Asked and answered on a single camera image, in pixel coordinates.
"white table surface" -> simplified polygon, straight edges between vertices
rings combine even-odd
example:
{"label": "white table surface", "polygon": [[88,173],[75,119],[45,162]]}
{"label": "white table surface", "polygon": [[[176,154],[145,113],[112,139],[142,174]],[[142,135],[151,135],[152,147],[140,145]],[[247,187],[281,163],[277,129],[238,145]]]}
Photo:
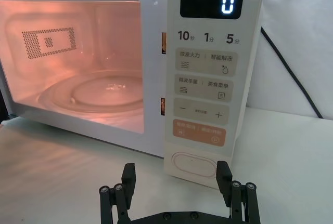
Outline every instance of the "white table surface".
{"label": "white table surface", "polygon": [[[232,172],[257,185],[261,223],[333,223],[332,153],[333,121],[247,109]],[[16,118],[0,128],[0,223],[100,223],[98,189],[120,182],[128,162],[137,174],[130,218],[228,216],[219,191],[165,175],[160,158]]]}

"power cord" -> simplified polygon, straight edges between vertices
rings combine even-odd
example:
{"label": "power cord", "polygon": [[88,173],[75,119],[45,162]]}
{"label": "power cord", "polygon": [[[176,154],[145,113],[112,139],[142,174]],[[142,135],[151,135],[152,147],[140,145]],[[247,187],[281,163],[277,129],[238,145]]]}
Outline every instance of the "power cord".
{"label": "power cord", "polygon": [[298,87],[301,89],[301,91],[303,92],[304,96],[306,97],[306,99],[308,100],[309,104],[311,105],[312,109],[314,110],[314,112],[317,114],[318,118],[323,118],[323,116],[321,115],[321,113],[319,112],[319,110],[317,109],[316,105],[314,104],[314,102],[312,101],[309,93],[305,90],[304,86],[301,84],[301,82],[299,81],[299,79],[296,77],[296,75],[294,74],[294,72],[292,71],[292,69],[290,68],[290,66],[287,64],[286,60],[284,59],[284,57],[282,56],[282,54],[280,53],[279,49],[277,49],[276,45],[274,44],[274,42],[271,40],[271,38],[268,36],[268,34],[266,33],[266,31],[261,27],[261,33],[262,35],[264,35],[265,39],[267,40],[267,42],[270,44],[270,46],[272,47],[272,49],[274,50],[274,52],[277,54],[277,56],[279,57],[279,59],[281,60],[282,64],[284,65],[284,67],[286,68],[286,70],[288,71],[288,73],[290,74],[290,76],[293,78],[293,80],[296,82],[296,84],[298,85]]}

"black robotic gripper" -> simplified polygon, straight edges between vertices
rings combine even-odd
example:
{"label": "black robotic gripper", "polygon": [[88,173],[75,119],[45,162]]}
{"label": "black robotic gripper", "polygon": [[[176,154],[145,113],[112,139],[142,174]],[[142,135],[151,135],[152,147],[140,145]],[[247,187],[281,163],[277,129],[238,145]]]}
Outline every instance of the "black robotic gripper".
{"label": "black robotic gripper", "polygon": [[134,163],[124,167],[121,183],[113,188],[99,189],[101,224],[113,224],[112,206],[117,206],[118,224],[260,224],[258,200],[253,183],[242,185],[232,181],[233,175],[226,162],[218,161],[216,180],[230,216],[221,217],[200,212],[164,212],[137,220],[130,220],[127,210],[131,207],[136,176]]}

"digital display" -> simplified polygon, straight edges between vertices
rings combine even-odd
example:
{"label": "digital display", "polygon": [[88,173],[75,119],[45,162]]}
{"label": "digital display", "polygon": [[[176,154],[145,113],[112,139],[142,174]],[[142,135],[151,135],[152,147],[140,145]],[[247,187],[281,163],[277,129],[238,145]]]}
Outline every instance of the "digital display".
{"label": "digital display", "polygon": [[243,0],[181,0],[184,18],[238,19]]}

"control panel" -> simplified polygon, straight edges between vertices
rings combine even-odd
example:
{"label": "control panel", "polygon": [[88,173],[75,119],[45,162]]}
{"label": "control panel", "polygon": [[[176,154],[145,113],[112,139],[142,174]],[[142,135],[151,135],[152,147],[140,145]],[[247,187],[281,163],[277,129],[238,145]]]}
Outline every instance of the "control panel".
{"label": "control panel", "polygon": [[258,44],[261,3],[168,0],[167,173],[216,188],[215,179],[205,176],[207,164],[231,162]]}

